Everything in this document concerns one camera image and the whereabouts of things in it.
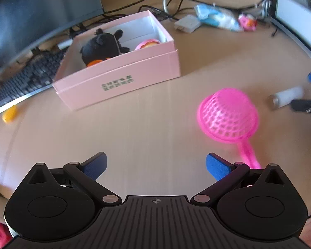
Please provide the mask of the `white cylinder tube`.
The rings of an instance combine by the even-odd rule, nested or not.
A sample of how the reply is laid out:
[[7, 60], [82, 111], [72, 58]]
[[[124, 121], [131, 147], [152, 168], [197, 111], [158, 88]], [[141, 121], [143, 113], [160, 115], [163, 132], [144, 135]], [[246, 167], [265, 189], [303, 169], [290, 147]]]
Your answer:
[[304, 96], [304, 89], [296, 86], [281, 92], [274, 93], [268, 97], [268, 106], [272, 110], [289, 105], [293, 100], [300, 100]]

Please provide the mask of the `pink toy strainer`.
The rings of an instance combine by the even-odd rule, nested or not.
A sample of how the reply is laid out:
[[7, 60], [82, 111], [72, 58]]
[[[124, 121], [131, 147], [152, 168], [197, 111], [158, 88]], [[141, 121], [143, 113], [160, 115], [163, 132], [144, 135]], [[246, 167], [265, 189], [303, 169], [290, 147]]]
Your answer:
[[197, 122], [209, 138], [237, 145], [245, 164], [261, 168], [249, 142], [259, 126], [258, 111], [244, 92], [224, 88], [208, 96], [198, 107]]

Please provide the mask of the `pink duck toy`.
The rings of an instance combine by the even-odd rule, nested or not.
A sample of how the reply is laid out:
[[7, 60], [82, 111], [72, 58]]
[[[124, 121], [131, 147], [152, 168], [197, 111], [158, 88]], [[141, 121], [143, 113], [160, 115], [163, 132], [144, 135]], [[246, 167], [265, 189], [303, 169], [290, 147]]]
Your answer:
[[251, 14], [240, 14], [238, 22], [245, 31], [254, 32], [257, 30], [257, 19]]

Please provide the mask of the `blue tissue pack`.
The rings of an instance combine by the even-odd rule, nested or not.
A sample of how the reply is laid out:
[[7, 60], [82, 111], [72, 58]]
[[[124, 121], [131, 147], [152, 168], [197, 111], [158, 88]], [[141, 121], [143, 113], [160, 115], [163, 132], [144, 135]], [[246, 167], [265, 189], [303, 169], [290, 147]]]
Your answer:
[[203, 3], [194, 6], [197, 18], [202, 24], [232, 32], [243, 32], [235, 15], [227, 9]]

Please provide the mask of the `orange toy piece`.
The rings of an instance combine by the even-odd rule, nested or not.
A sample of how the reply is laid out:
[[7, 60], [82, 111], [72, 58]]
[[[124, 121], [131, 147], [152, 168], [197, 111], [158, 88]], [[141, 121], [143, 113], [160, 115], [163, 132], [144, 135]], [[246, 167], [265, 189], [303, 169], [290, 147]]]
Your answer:
[[94, 60], [94, 61], [91, 61], [91, 62], [89, 62], [89, 63], [86, 65], [86, 67], [90, 67], [90, 66], [96, 65], [96, 64], [101, 63], [101, 62], [103, 62], [103, 60]]

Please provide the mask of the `black plush toy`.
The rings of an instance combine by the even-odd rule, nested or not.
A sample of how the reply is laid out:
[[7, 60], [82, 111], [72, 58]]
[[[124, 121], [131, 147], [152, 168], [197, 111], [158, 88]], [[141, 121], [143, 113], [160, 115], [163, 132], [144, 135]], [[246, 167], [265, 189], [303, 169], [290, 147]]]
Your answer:
[[94, 33], [80, 50], [82, 61], [85, 65], [94, 60], [105, 60], [114, 58], [121, 54], [129, 53], [128, 47], [121, 46], [119, 40], [123, 36], [123, 31], [118, 29], [114, 34], [105, 33], [101, 28]]

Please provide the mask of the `pink yellow toy cup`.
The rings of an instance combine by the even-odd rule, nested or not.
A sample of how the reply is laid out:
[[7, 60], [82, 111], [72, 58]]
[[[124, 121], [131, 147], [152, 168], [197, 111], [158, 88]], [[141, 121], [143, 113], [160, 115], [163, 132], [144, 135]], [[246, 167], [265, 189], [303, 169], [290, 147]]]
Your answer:
[[160, 44], [159, 40], [157, 40], [157, 39], [147, 39], [147, 40], [144, 40], [141, 43], [139, 43], [136, 46], [135, 51], [141, 50], [143, 48], [148, 48], [148, 47], [151, 47], [151, 46], [156, 46], [157, 44]]

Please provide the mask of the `yellow corn toy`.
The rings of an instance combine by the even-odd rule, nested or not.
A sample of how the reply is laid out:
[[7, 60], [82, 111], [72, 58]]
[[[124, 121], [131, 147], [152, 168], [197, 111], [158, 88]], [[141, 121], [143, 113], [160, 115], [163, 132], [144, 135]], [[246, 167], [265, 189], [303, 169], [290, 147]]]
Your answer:
[[18, 108], [16, 105], [7, 109], [2, 115], [3, 122], [5, 122], [6, 124], [11, 123], [16, 118], [17, 112]]

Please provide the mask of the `black keyboard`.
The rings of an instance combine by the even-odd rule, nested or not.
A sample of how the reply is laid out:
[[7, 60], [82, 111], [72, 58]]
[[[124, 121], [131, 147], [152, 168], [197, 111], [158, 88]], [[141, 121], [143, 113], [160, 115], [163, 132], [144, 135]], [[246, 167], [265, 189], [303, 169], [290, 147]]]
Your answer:
[[45, 52], [28, 63], [19, 73], [0, 85], [0, 113], [52, 87], [66, 49]]

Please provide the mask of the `pink cardboard box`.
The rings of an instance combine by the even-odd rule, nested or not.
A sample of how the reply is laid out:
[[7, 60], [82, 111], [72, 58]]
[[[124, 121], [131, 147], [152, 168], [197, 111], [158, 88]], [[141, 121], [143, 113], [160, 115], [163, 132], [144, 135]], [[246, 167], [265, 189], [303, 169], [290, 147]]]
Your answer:
[[[150, 11], [128, 15], [100, 28], [111, 34], [121, 29], [119, 42], [130, 52], [86, 67], [80, 50], [95, 36], [96, 28], [76, 36], [53, 81], [57, 95], [71, 110], [180, 77], [175, 41]], [[135, 51], [147, 39], [157, 39], [160, 44]]]

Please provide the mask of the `white flat box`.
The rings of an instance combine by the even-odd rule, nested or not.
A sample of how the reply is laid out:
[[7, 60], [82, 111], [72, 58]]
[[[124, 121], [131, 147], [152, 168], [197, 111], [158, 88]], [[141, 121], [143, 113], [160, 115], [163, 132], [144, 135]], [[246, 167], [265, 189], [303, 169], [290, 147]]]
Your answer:
[[201, 25], [202, 23], [196, 16], [186, 15], [174, 23], [174, 28], [178, 31], [191, 34]]

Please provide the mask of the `curved computer monitor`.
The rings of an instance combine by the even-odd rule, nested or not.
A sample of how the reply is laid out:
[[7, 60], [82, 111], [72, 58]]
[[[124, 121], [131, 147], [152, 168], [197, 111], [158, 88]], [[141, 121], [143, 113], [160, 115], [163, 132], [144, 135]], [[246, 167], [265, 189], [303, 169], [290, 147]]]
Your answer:
[[51, 37], [103, 13], [101, 0], [0, 0], [0, 74]]

